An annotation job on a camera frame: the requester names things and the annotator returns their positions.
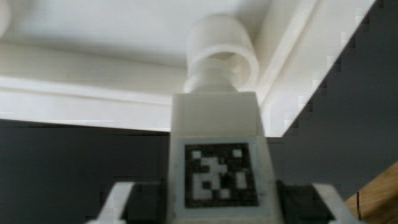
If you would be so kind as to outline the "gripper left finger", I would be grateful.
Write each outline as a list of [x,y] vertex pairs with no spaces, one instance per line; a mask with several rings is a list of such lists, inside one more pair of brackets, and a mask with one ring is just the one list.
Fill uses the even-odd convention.
[[110,188],[97,216],[87,224],[158,224],[160,207],[160,182],[117,182]]

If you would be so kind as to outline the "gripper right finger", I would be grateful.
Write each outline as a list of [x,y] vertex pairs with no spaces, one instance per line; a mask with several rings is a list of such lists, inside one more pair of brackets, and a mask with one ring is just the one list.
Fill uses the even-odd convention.
[[277,182],[277,193],[284,224],[364,224],[332,185]]

